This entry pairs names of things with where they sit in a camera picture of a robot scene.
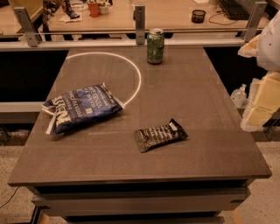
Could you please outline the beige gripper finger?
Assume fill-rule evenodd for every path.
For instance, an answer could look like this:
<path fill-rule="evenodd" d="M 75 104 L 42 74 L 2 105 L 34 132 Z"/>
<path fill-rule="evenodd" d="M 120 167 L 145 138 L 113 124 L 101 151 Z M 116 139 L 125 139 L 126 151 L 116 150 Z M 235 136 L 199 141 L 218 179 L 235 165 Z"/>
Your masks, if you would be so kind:
<path fill-rule="evenodd" d="M 239 51 L 238 55 L 245 57 L 245 58 L 251 58 L 257 56 L 257 46 L 259 43 L 261 35 L 256 35 L 253 37 L 247 44 L 242 46 Z"/>
<path fill-rule="evenodd" d="M 248 104 L 241 119 L 244 131 L 256 132 L 280 109 L 280 73 L 267 72 L 260 80 L 253 79 Z"/>

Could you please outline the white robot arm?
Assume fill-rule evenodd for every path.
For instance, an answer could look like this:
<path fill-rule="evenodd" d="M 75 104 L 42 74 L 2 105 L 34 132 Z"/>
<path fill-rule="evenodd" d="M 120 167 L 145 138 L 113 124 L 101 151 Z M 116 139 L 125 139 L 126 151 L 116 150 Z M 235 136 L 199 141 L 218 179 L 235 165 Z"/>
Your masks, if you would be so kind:
<path fill-rule="evenodd" d="M 238 51 L 242 57 L 256 57 L 257 65 L 267 71 L 249 90 L 241 128 L 255 132 L 280 109 L 280 11 L 256 37 Z"/>

